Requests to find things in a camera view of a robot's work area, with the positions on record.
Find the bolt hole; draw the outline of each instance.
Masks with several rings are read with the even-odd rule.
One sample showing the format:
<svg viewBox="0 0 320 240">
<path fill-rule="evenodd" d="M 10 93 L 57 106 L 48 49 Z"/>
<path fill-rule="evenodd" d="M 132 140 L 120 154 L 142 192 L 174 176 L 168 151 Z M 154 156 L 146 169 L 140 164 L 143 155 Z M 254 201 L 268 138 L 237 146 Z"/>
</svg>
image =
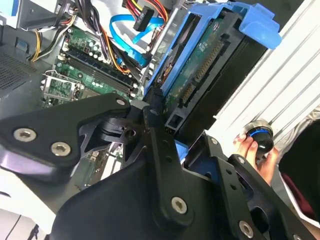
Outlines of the bolt hole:
<svg viewBox="0 0 320 240">
<path fill-rule="evenodd" d="M 62 146 L 62 145 L 56 146 L 55 149 L 57 149 L 57 150 L 60 151 L 60 152 L 64 152 L 64 151 L 66 150 L 66 148 L 65 148 L 64 146 Z"/>
<path fill-rule="evenodd" d="M 175 205 L 181 210 L 183 208 L 182 203 L 180 201 L 176 201 Z"/>
<path fill-rule="evenodd" d="M 247 226 L 243 226 L 243 228 L 244 228 L 244 230 L 245 230 L 246 233 L 249 233 L 249 232 L 250 232 L 250 230 L 249 230 L 249 228 L 248 228 Z"/>
<path fill-rule="evenodd" d="M 136 131 L 134 131 L 134 130 L 132 130 L 132 129 L 129 129 L 128 131 L 126 131 L 125 133 L 124 133 L 124 136 L 126 137 L 126 138 L 132 138 L 132 137 L 134 137 L 136 135 Z"/>
<path fill-rule="evenodd" d="M 20 133 L 20 137 L 22 137 L 24 139 L 30 138 L 31 137 L 31 133 L 28 132 L 28 131 L 23 131 L 23 132 Z"/>
<path fill-rule="evenodd" d="M 169 163 L 172 163 L 172 158 L 170 156 L 166 156 L 165 157 L 165 160 Z"/>
</svg>

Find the black wire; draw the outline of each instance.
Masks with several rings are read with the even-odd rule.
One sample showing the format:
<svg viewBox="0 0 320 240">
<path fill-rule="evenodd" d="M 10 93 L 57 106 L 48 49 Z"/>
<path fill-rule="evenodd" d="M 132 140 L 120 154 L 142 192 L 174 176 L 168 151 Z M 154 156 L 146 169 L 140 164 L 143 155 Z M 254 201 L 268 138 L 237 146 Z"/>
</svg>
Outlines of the black wire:
<svg viewBox="0 0 320 240">
<path fill-rule="evenodd" d="M 68 3 L 68 0 L 62 0 L 61 7 L 59 9 L 59 12 L 56 15 L 56 19 L 53 24 L 54 27 L 57 27 L 59 25 L 59 23 L 61 22 L 61 19 L 66 11 L 67 3 Z"/>
<path fill-rule="evenodd" d="M 10 232 L 8 233 L 8 235 L 6 236 L 5 240 L 8 240 L 10 234 L 11 234 L 12 231 L 15 229 L 15 227 L 16 227 L 17 223 L 19 222 L 20 218 L 21 218 L 21 215 L 18 217 L 17 221 L 15 222 L 15 224 L 13 225 L 13 227 L 11 228 L 11 230 L 10 230 Z"/>
<path fill-rule="evenodd" d="M 63 26 L 63 27 L 60 27 L 56 32 L 55 32 L 55 35 L 53 37 L 53 40 L 51 42 L 51 44 L 46 48 L 44 49 L 42 52 L 39 53 L 38 55 L 38 58 L 43 56 L 44 54 L 46 54 L 47 52 L 49 52 L 56 44 L 56 42 L 58 41 L 58 36 L 59 34 L 65 29 L 67 28 L 68 26 Z"/>
</svg>

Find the silver screw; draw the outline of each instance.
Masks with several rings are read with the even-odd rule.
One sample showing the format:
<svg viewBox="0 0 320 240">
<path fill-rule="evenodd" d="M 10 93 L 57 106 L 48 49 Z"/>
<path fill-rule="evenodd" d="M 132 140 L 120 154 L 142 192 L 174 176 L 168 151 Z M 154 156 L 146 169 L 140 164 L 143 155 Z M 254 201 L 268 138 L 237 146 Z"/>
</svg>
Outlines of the silver screw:
<svg viewBox="0 0 320 240">
<path fill-rule="evenodd" d="M 158 115 L 157 111 L 154 109 L 151 109 L 150 112 L 153 113 L 154 115 Z"/>
<path fill-rule="evenodd" d="M 249 239 L 252 239 L 254 237 L 254 231 L 247 222 L 241 220 L 239 222 L 239 227 L 241 232 L 244 235 L 246 235 Z"/>
<path fill-rule="evenodd" d="M 294 240 L 302 240 L 302 238 L 301 237 L 299 237 L 298 235 L 296 235 L 296 234 L 294 234 L 293 235 L 293 238 L 294 238 Z"/>
<path fill-rule="evenodd" d="M 239 160 L 239 162 L 240 162 L 241 164 L 244 164 L 244 163 L 245 163 L 245 160 L 244 160 L 242 157 L 240 157 L 240 156 L 238 156 L 238 160 Z"/>
<path fill-rule="evenodd" d="M 214 145 L 217 145 L 217 144 L 218 144 L 218 141 L 215 140 L 213 137 L 211 138 L 211 142 L 212 142 Z"/>
<path fill-rule="evenodd" d="M 117 99 L 116 102 L 120 105 L 125 105 L 126 103 L 124 101 L 122 101 L 121 99 Z"/>
<path fill-rule="evenodd" d="M 62 141 L 55 142 L 51 145 L 51 152 L 59 157 L 68 156 L 71 152 L 71 147 Z"/>
<path fill-rule="evenodd" d="M 36 139 L 37 134 L 30 128 L 19 128 L 13 132 L 13 136 L 20 142 L 31 142 Z"/>
<path fill-rule="evenodd" d="M 186 202 L 178 196 L 174 196 L 171 199 L 171 205 L 173 209 L 179 214 L 185 214 L 188 210 Z"/>
</svg>

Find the blue plastic bracket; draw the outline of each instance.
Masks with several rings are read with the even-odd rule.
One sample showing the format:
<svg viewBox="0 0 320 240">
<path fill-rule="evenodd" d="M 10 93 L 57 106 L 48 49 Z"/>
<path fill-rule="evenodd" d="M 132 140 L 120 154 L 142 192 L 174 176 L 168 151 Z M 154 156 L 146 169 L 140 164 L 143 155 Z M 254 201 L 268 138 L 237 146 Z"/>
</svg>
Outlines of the blue plastic bracket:
<svg viewBox="0 0 320 240">
<path fill-rule="evenodd" d="M 201 19 L 198 22 L 196 28 L 194 29 L 193 34 L 187 42 L 179 59 L 173 66 L 171 73 L 169 74 L 168 78 L 162 86 L 164 96 L 166 96 L 169 92 L 181 68 L 184 66 L 191 52 L 199 42 L 209 21 L 211 19 L 218 18 L 220 12 L 223 9 L 228 9 L 234 13 L 238 13 L 239 15 L 241 15 L 243 19 L 238 30 L 243 34 L 249 36 L 250 38 L 254 39 L 261 45 L 269 49 L 275 49 L 281 43 L 282 38 L 279 35 L 280 26 L 273 20 L 275 14 L 267 8 L 265 8 L 264 6 L 262 6 L 261 4 L 257 3 L 254 5 L 249 5 L 242 2 L 195 4 L 189 9 L 187 16 L 181 24 L 180 29 L 177 31 L 170 47 L 168 48 L 168 51 L 162 58 L 157 70 L 154 72 L 150 82 L 148 83 L 148 86 L 145 88 L 145 94 L 148 92 L 150 85 L 153 83 L 155 76 L 159 72 L 159 69 L 165 63 L 166 56 L 170 54 L 171 49 L 173 48 L 173 45 L 179 36 L 179 33 L 182 31 L 188 19 L 188 16 L 190 14 L 196 14 L 198 16 L 201 16 Z"/>
</svg>

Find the hand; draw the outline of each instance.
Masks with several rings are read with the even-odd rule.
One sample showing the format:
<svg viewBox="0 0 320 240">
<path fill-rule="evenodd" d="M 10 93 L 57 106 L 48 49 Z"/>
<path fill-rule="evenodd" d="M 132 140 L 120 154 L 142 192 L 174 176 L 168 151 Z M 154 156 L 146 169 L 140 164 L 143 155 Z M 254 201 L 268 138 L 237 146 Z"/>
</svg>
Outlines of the hand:
<svg viewBox="0 0 320 240">
<path fill-rule="evenodd" d="M 278 150 L 274 147 L 267 155 L 266 160 L 261 162 L 259 166 L 256 164 L 256 154 L 258 143 L 252 137 L 240 134 L 233 142 L 236 154 L 243 156 L 251 166 L 261 175 L 267 184 L 271 184 L 272 177 L 275 172 Z"/>
</svg>

